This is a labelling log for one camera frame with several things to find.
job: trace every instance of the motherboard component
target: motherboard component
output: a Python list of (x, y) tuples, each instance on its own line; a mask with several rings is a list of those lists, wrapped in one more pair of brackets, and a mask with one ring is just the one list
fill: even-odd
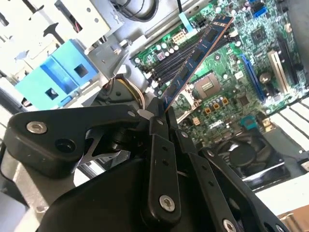
[(172, 40), (173, 40), (174, 43), (180, 45), (186, 40), (186, 36), (185, 36), (184, 32), (181, 31), (178, 34), (174, 35), (172, 37)]
[(265, 28), (260, 27), (256, 29), (255, 31), (251, 33), (251, 37), (255, 45), (263, 42), (267, 38)]
[(268, 52), (268, 59), (270, 61), (271, 67), (275, 73), (275, 77), (278, 83), (278, 89), (281, 93), (287, 93), (290, 89), (288, 81), (285, 77), (283, 67), (278, 55), (278, 52), (272, 50)]
[[(232, 17), (227, 17), (223, 15), (217, 15), (214, 18), (214, 20), (211, 23), (211, 26), (209, 26), (205, 30), (203, 36), (198, 41), (191, 55), (187, 58), (186, 62), (182, 65), (179, 72), (174, 77), (170, 86), (168, 86), (166, 91), (161, 96), (164, 102), (165, 110), (169, 109), (169, 107), (174, 102), (175, 98), (177, 97), (183, 86), (194, 75), (199, 65), (202, 63), (204, 58), (206, 58), (209, 55), (210, 51), (215, 47), (216, 43), (218, 43), (218, 41), (226, 32), (232, 21), (233, 21)], [(179, 76), (179, 73), (184, 68), (187, 68), (189, 70), (189, 74), (187, 75), (187, 77), (182, 78)], [(170, 89), (175, 87), (177, 91), (171, 92)]]
[(290, 54), (290, 51), (289, 51), (289, 48), (288, 48), (288, 44), (286, 43), (285, 39), (283, 38), (282, 35), (279, 35), (278, 36), (278, 43), (279, 43), (279, 47), (281, 49), (281, 55), (283, 57), (283, 59), (286, 62), (286, 69), (287, 69), (287, 72), (289, 73), (289, 76), (291, 78), (291, 81), (294, 85), (298, 84), (299, 83), (299, 80), (298, 80), (298, 76), (297, 76), (297, 73), (296, 73), (296, 70), (294, 68), (294, 64), (292, 62), (292, 59), (291, 59), (291, 54)]
[(201, 99), (210, 97), (220, 91), (221, 86), (213, 72), (205, 75), (195, 83), (195, 88)]
[(199, 124), (201, 124), (200, 121), (199, 121), (199, 119), (198, 119), (198, 117), (194, 117), (194, 118), (192, 119), (192, 121), (193, 121), (193, 124), (196, 125), (196, 126), (198, 126)]
[(240, 55), (240, 56), (242, 57), (242, 60), (245, 63), (245, 68), (246, 68), (246, 70), (249, 73), (249, 76), (250, 76), (250, 78), (252, 80), (252, 84), (253, 84), (253, 87), (254, 87), (254, 89), (256, 91), (257, 96), (258, 96), (259, 100), (261, 102), (263, 102), (265, 100), (266, 96), (265, 96), (265, 93), (263, 92), (263, 90), (262, 90), (262, 88), (260, 86), (260, 83), (259, 83), (259, 81), (258, 81), (258, 79), (256, 77), (256, 74), (255, 74), (255, 72), (253, 70), (252, 64), (251, 64), (250, 61), (248, 61), (246, 59), (245, 55)]

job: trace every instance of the fan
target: fan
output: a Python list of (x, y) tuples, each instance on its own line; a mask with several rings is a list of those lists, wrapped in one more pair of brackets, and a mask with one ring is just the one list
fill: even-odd
[(259, 133), (242, 133), (218, 144), (216, 152), (241, 178), (282, 162), (281, 155)]

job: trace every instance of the pcie slot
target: pcie slot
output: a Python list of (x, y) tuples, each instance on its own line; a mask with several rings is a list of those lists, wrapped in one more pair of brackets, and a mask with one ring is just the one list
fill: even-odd
[(278, 52), (272, 50), (268, 52), (267, 55), (268, 55), (268, 59), (270, 61), (271, 67), (275, 73), (275, 77), (277, 79), (280, 92), (287, 93), (289, 91), (289, 84), (285, 77)]
[(242, 60), (244, 61), (244, 64), (245, 64), (245, 68), (247, 70), (247, 72), (249, 73), (249, 76), (251, 78), (251, 81), (252, 81), (252, 84), (253, 84), (253, 87), (255, 89), (255, 92), (257, 94), (257, 97), (258, 99), (263, 102), (265, 99), (266, 99), (266, 96), (260, 86), (260, 83), (259, 83), (259, 80), (257, 79), (257, 76), (254, 72), (254, 69), (252, 67), (252, 64), (249, 60), (246, 59), (245, 55), (240, 55)]
[(287, 60), (286, 68), (287, 68), (287, 71), (289, 73), (289, 76), (290, 76), (293, 84), (296, 85), (296, 84), (299, 83), (299, 80), (298, 80), (298, 76), (297, 76), (296, 70), (295, 70), (294, 65), (293, 65), (293, 61), (291, 59), (291, 55), (290, 55), (290, 52), (289, 52), (289, 49), (288, 49), (288, 45), (286, 44), (286, 41), (282, 37), (282, 35), (278, 36), (278, 42), (279, 42), (279, 47), (282, 51), (282, 56), (285, 60)]

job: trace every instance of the blue pcie slot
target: blue pcie slot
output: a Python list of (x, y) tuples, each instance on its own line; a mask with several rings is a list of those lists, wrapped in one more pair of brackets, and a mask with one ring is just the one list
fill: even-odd
[(257, 76), (254, 72), (253, 67), (252, 67), (252, 64), (251, 64), (250, 61), (248, 61), (246, 59), (244, 54), (241, 54), (240, 56), (241, 56), (243, 62), (245, 63), (245, 68), (246, 68), (247, 72), (249, 73), (249, 76), (252, 80), (252, 84), (254, 86), (254, 89), (256, 91), (257, 96), (258, 96), (259, 100), (261, 102), (263, 102), (266, 99), (266, 96), (265, 96), (265, 94), (264, 94), (264, 92), (263, 92), (263, 90), (260, 86), (259, 80), (257, 79)]
[(266, 12), (267, 12), (267, 8), (263, 6), (259, 11), (255, 12), (253, 15), (255, 18), (258, 18), (261, 15), (265, 14)]

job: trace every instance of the screw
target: screw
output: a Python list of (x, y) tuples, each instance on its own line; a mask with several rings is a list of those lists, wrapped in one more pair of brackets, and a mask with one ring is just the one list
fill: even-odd
[(236, 228), (235, 228), (235, 226), (233, 225), (233, 223), (230, 222), (230, 221), (227, 220), (227, 219), (224, 219), (224, 220), (223, 220), (223, 226), (224, 226), (224, 228), (226, 229), (227, 232), (236, 232)]
[(211, 151), (207, 151), (208, 155), (210, 155), (211, 157), (214, 157), (214, 154)]
[(163, 122), (159, 119), (156, 120), (160, 125), (163, 125)]
[(173, 201), (172, 198), (170, 198), (169, 196), (167, 195), (162, 195), (160, 198), (159, 198), (159, 202), (160, 202), (160, 205), (161, 207), (168, 211), (168, 212), (173, 212), (175, 210), (175, 202)]
[(30, 122), (26, 125), (28, 131), (34, 134), (44, 134), (47, 132), (47, 126), (43, 122)]
[(284, 232), (284, 230), (281, 228), (281, 226), (276, 225), (276, 227), (277, 227), (277, 230), (278, 230), (279, 232)]
[(188, 134), (186, 132), (182, 131), (182, 135), (183, 137), (188, 138)]
[(128, 111), (127, 112), (130, 116), (135, 117), (135, 113), (133, 113), (132, 111)]

